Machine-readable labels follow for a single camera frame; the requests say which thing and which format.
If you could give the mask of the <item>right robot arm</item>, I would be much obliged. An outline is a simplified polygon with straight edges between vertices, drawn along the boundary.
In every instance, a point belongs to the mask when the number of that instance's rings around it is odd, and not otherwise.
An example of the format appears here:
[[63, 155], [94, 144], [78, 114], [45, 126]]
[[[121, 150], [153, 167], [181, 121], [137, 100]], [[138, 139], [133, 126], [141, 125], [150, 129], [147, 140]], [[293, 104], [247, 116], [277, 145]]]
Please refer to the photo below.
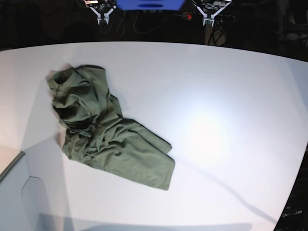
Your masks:
[[103, 7], [115, 7], [117, 5], [116, 0], [82, 0], [81, 2], [89, 7], [98, 8]]

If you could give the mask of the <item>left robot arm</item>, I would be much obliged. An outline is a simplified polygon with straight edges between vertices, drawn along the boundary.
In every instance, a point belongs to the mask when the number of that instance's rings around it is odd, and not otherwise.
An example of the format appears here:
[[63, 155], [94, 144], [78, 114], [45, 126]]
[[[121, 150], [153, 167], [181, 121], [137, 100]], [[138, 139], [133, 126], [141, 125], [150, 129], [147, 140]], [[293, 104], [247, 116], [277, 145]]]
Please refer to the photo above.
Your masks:
[[192, 0], [195, 6], [202, 6], [205, 8], [221, 8], [230, 4], [231, 0]]

